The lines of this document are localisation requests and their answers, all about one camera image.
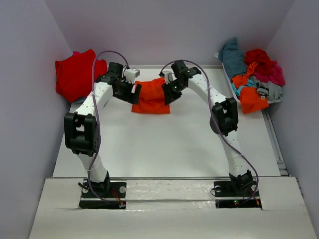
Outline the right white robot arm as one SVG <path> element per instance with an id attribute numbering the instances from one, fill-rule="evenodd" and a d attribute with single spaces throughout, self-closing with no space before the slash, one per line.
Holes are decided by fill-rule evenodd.
<path id="1" fill-rule="evenodd" d="M 164 103 L 179 99 L 186 88 L 195 92 L 209 107 L 210 127 L 222 142 L 229 168 L 229 180 L 215 183 L 217 197 L 247 197 L 254 184 L 247 158 L 238 142 L 238 110 L 234 98 L 228 98 L 210 83 L 208 74 L 197 64 L 187 67 L 186 61 L 171 62 L 171 70 L 161 69 L 164 78 Z"/>

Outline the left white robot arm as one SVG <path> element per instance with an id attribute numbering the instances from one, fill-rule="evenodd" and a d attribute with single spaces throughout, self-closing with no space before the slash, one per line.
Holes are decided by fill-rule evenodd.
<path id="1" fill-rule="evenodd" d="M 104 197 L 111 188 L 108 170 L 99 156 L 101 133 L 99 111 L 115 97 L 132 105 L 138 103 L 141 84 L 135 80 L 140 71 L 111 62 L 103 75 L 94 78 L 93 89 L 75 112 L 64 116 L 65 145 L 81 160 L 87 172 L 88 189 Z"/>

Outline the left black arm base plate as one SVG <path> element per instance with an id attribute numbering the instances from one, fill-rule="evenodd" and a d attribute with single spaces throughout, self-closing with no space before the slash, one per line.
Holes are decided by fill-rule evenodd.
<path id="1" fill-rule="evenodd" d="M 78 183 L 81 187 L 81 196 L 79 200 L 79 208 L 81 209 L 106 209 L 106 210 L 125 210 L 126 209 L 126 182 L 111 182 L 109 192 L 98 192 L 96 197 L 90 190 L 86 179 L 82 183 Z"/>

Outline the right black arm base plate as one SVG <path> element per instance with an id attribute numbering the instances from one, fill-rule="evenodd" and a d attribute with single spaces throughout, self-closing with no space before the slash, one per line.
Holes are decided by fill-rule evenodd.
<path id="1" fill-rule="evenodd" d="M 217 209 L 238 209 L 238 208 L 262 208 L 259 191 L 254 193 L 256 182 L 254 181 L 242 191 L 236 191 L 231 188 L 231 181 L 215 181 L 210 190 L 215 197 L 215 206 Z"/>

